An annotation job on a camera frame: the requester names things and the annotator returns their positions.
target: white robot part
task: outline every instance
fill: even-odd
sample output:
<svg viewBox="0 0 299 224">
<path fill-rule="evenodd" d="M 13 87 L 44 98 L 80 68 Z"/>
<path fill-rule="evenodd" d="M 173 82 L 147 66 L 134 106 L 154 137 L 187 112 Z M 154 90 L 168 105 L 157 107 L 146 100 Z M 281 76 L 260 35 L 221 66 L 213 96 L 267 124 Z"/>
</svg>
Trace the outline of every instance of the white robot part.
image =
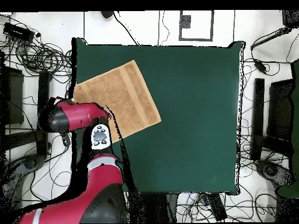
<svg viewBox="0 0 299 224">
<path fill-rule="evenodd" d="M 104 124 L 98 124 L 92 130 L 92 149 L 106 149 L 111 145 L 109 128 Z"/>
</svg>

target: black cable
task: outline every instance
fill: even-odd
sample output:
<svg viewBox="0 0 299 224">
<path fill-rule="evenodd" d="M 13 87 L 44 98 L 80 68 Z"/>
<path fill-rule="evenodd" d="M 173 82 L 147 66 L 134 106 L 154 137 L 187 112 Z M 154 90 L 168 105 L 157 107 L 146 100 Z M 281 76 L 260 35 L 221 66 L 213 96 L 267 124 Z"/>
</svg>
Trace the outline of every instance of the black cable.
<svg viewBox="0 0 299 224">
<path fill-rule="evenodd" d="M 165 41 L 167 41 L 168 36 L 170 35 L 169 29 L 168 29 L 168 28 L 165 26 L 165 24 L 164 24 L 164 14 L 165 14 L 165 11 L 163 12 L 162 24 L 163 24 L 163 26 L 167 29 L 167 31 L 168 31 L 168 35 L 167 35 L 166 40 L 162 41 L 162 43 L 161 43 L 160 45 L 162 45 Z"/>
<path fill-rule="evenodd" d="M 23 98 L 23 99 L 28 99 L 28 98 L 32 98 L 33 103 L 34 103 L 35 105 L 37 105 L 36 102 L 35 102 L 34 99 L 33 99 L 33 96 L 28 96 L 28 97 L 25 97 L 25 98 Z"/>
<path fill-rule="evenodd" d="M 254 204 L 255 204 L 255 211 L 256 211 L 256 214 L 257 214 L 257 216 L 258 216 L 258 218 L 259 218 L 259 220 L 261 221 L 261 222 L 263 222 L 263 220 L 260 218 L 260 216 L 259 216 L 259 214 L 260 214 L 260 212 L 258 211 L 258 208 L 257 208 L 257 200 L 258 200 L 258 198 L 259 197 L 261 197 L 261 196 L 263 196 L 263 195 L 267 195 L 267 196 L 269 196 L 269 197 L 272 197 L 272 198 L 274 198 L 275 199 L 275 201 L 277 200 L 274 196 L 272 196 L 271 194 L 269 194 L 269 193 L 261 193 L 261 194 L 259 194 L 256 198 L 255 198 L 255 201 L 254 201 Z"/>
<path fill-rule="evenodd" d="M 34 148 L 36 148 L 36 146 L 34 146 L 33 148 L 29 149 L 29 150 L 24 154 L 23 157 L 25 157 L 25 156 L 27 155 L 27 153 L 28 153 L 29 151 L 31 151 L 32 149 L 34 149 Z"/>
<path fill-rule="evenodd" d="M 67 150 L 69 149 L 69 147 L 66 147 L 65 149 L 64 149 L 64 151 L 63 152 L 61 152 L 59 155 L 57 155 L 57 156 L 55 156 L 55 157 L 52 157 L 51 158 L 51 160 L 53 160 L 54 158 L 56 158 L 56 157 L 58 157 L 58 156 L 62 156 Z M 47 174 L 49 173 L 49 171 L 47 172 L 47 173 L 45 173 L 37 182 L 35 182 L 35 184 L 34 185 L 32 185 L 32 186 L 30 186 L 30 187 L 34 187 L 39 181 L 41 181 Z M 28 189 L 27 191 L 25 191 L 24 193 L 23 193 L 23 195 L 22 195 L 22 197 L 29 191 L 30 189 Z"/>
<path fill-rule="evenodd" d="M 61 175 L 61 174 L 63 174 L 63 173 L 69 173 L 69 174 L 71 175 L 71 173 L 70 173 L 69 171 L 62 171 L 62 172 L 60 172 L 60 173 L 57 174 L 57 176 L 55 177 L 55 179 L 54 179 L 54 181 L 53 181 L 53 184 L 52 184 L 52 189 L 51 189 L 51 199 L 53 199 L 53 187 L 54 187 L 55 181 L 56 181 L 56 179 L 58 178 L 58 176 Z M 60 186 L 60 187 L 67 187 L 67 186 L 69 186 L 69 184 L 68 184 L 68 185 L 59 185 L 59 186 Z"/>
<path fill-rule="evenodd" d="M 33 179 L 32 179 L 32 181 L 31 181 L 31 184 L 30 184 L 30 192 L 32 193 L 32 195 L 33 196 L 35 196 L 36 198 L 38 198 L 39 200 L 41 200 L 42 202 L 44 201 L 44 200 L 42 200 L 40 197 L 38 197 L 34 192 L 33 192 L 33 190 L 32 190 L 32 184 L 33 184 L 33 182 L 34 182 L 34 180 L 35 180 L 35 171 L 33 172 Z"/>
<path fill-rule="evenodd" d="M 37 143 L 36 131 L 33 129 L 33 126 L 31 125 L 31 122 L 29 121 L 27 114 L 23 111 L 23 109 L 21 109 L 21 108 L 18 107 L 16 104 L 14 104 L 14 103 L 12 103 L 10 100 L 8 100 L 8 99 L 6 98 L 6 96 L 5 96 L 3 93 L 0 92 L 0 94 L 3 95 L 3 97 L 5 98 L 6 101 L 8 101 L 10 104 L 14 105 L 17 109 L 19 109 L 19 110 L 22 111 L 22 113 L 25 115 L 25 117 L 26 117 L 26 119 L 27 119 L 27 121 L 28 121 L 28 124 L 30 125 L 31 130 L 32 130 L 33 133 L 34 133 L 34 138 L 35 138 L 35 141 L 36 141 L 36 143 Z"/>
<path fill-rule="evenodd" d="M 286 57 L 286 61 L 287 61 L 287 62 L 288 62 L 287 58 L 288 58 L 288 56 L 290 55 L 292 46 L 293 46 L 294 42 L 296 41 L 296 39 L 297 39 L 298 37 L 299 37 L 299 33 L 297 34 L 296 38 L 293 40 L 293 42 L 292 42 L 292 44 L 291 44 L 291 46 L 290 46 L 290 49 L 289 49 L 288 54 L 287 54 L 287 57 Z"/>
<path fill-rule="evenodd" d="M 59 184 L 57 184 L 56 182 L 55 182 L 55 179 L 53 180 L 53 178 L 52 178 L 52 175 L 51 175 L 51 169 L 50 169 L 50 166 L 51 166 L 51 155 L 50 155 L 50 159 L 49 159 L 49 175 L 50 175 L 50 178 L 51 178 L 51 180 L 52 180 L 52 182 L 53 182 L 53 185 L 55 184 L 55 185 L 57 185 L 57 186 L 59 186 L 59 187 L 65 187 L 66 185 L 59 185 Z"/>
<path fill-rule="evenodd" d="M 131 35 L 130 32 L 128 31 L 128 29 L 124 26 L 124 24 L 122 24 L 122 23 L 118 20 L 118 18 L 116 17 L 114 11 L 113 11 L 113 16 L 114 16 L 114 18 L 116 19 L 116 21 L 117 21 L 118 23 L 120 23 L 120 24 L 122 25 L 122 27 L 127 31 L 128 35 L 130 35 L 130 37 L 131 37 L 131 39 L 133 40 L 133 42 L 134 42 L 137 46 L 140 46 L 140 44 L 139 44 L 137 41 L 135 41 L 135 39 L 132 37 L 132 35 Z"/>
</svg>

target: floor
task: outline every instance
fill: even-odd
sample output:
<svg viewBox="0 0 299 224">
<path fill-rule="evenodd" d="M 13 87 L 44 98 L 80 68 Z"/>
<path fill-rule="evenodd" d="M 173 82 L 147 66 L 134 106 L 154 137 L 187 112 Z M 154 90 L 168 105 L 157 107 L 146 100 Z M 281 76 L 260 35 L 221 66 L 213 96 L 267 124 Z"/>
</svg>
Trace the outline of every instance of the floor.
<svg viewBox="0 0 299 224">
<path fill-rule="evenodd" d="M 119 20 L 129 29 L 131 35 L 140 43 L 146 45 L 169 46 L 169 45 L 184 45 L 184 46 L 218 46 L 227 47 L 233 41 L 245 41 L 246 47 L 244 51 L 244 60 L 251 58 L 250 45 L 261 36 L 271 33 L 278 28 L 283 27 L 281 12 L 279 10 L 215 10 L 214 11 L 214 28 L 213 41 L 179 41 L 179 11 L 155 10 L 145 12 L 120 12 Z M 192 24 L 189 33 L 183 33 L 185 37 L 205 38 L 207 29 L 210 28 L 210 17 L 207 18 L 205 11 L 184 11 L 184 15 L 191 15 L 192 20 L 196 23 Z M 105 20 L 100 12 L 37 12 L 37 13 L 13 13 L 12 18 L 22 22 L 31 28 L 41 33 L 43 43 L 52 43 L 59 46 L 64 53 L 71 49 L 71 38 L 83 37 L 89 44 L 134 44 L 125 29 L 116 22 L 115 18 Z M 0 16 L 0 29 L 3 24 L 8 21 L 7 17 Z M 5 36 L 0 30 L 0 40 L 4 41 Z M 298 34 L 298 30 L 293 30 L 290 34 L 276 38 L 264 45 L 254 49 L 254 57 L 262 61 L 286 61 L 291 43 Z M 288 56 L 289 61 L 294 61 L 299 57 L 299 42 L 294 42 L 291 52 Z M 23 70 L 23 74 L 29 74 L 15 64 L 16 57 L 11 55 L 10 66 Z M 267 76 L 255 70 L 253 63 L 247 61 L 244 64 L 244 74 L 246 77 L 246 88 L 244 91 L 242 105 L 242 134 L 250 135 L 251 129 L 251 111 L 252 106 L 252 85 L 255 78 L 265 79 L 265 101 L 269 98 L 269 86 L 272 82 L 291 78 L 290 66 L 288 64 L 280 64 L 280 70 L 277 64 L 269 64 L 267 66 L 269 72 L 274 76 Z M 66 82 L 67 76 L 59 76 L 60 82 Z M 23 110 L 28 116 L 33 128 L 36 128 L 36 106 L 32 100 L 37 101 L 37 83 L 38 78 L 26 77 L 23 88 Z M 66 91 L 66 83 L 59 83 L 52 80 L 50 84 L 50 96 L 64 97 Z M 267 127 L 267 108 L 265 103 L 265 123 L 264 132 Z M 11 128 L 30 128 L 25 120 L 22 125 L 11 125 Z M 14 133 L 22 130 L 8 129 L 6 133 Z M 50 134 L 49 140 L 52 141 L 57 134 Z M 244 150 L 248 150 L 248 141 L 242 140 Z M 35 153 L 35 144 L 25 145 L 16 149 L 7 151 L 6 157 L 9 160 L 15 160 L 27 154 Z M 58 155 L 64 147 L 61 138 L 57 137 L 53 142 L 52 156 Z M 269 155 L 263 152 L 262 156 L 266 158 Z M 281 155 L 275 154 L 271 157 L 275 162 L 281 162 L 284 167 L 287 167 L 287 160 L 281 160 Z M 49 200 L 62 194 L 68 186 L 70 179 L 70 160 L 71 149 L 69 149 L 61 157 L 53 159 L 46 163 L 40 170 L 37 171 L 34 179 L 33 191 L 43 200 Z M 251 161 L 242 159 L 244 165 L 240 171 L 239 183 L 241 193 L 237 196 L 227 196 L 221 194 L 222 200 L 225 202 L 225 207 L 229 218 L 226 222 L 272 222 L 275 214 L 275 195 L 274 189 L 270 182 L 264 180 L 255 171 L 255 166 L 250 164 Z M 33 175 L 30 174 L 23 186 L 23 199 L 36 200 L 31 194 L 29 188 L 33 180 Z M 23 202 L 23 206 L 36 202 Z M 179 196 L 177 208 L 178 222 L 216 222 L 210 212 L 209 206 L 204 206 L 201 195 L 197 193 L 183 193 Z"/>
</svg>

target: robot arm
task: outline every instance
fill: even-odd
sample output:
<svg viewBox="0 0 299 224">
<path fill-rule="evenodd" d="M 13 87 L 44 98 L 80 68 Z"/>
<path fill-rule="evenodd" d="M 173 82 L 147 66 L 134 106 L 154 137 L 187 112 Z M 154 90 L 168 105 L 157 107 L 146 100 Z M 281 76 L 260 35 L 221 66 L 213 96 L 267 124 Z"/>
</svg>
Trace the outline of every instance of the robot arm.
<svg viewBox="0 0 299 224">
<path fill-rule="evenodd" d="M 77 166 L 88 169 L 87 188 L 74 199 L 24 215 L 19 223 L 128 223 L 123 177 L 112 151 L 108 113 L 95 103 L 54 102 L 50 99 L 40 113 L 39 126 L 59 133 L 85 128 Z"/>
</svg>

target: orange towel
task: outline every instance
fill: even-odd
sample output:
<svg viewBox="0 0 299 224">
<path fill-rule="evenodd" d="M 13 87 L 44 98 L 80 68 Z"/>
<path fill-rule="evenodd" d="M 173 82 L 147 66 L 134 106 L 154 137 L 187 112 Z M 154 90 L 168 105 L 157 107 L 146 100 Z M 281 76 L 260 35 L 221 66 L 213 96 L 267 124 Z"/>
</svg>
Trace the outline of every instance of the orange towel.
<svg viewBox="0 0 299 224">
<path fill-rule="evenodd" d="M 74 89 L 74 102 L 95 102 L 114 113 L 123 138 L 161 122 L 156 105 L 134 60 L 85 82 Z M 117 142 L 109 120 L 112 142 Z"/>
</svg>

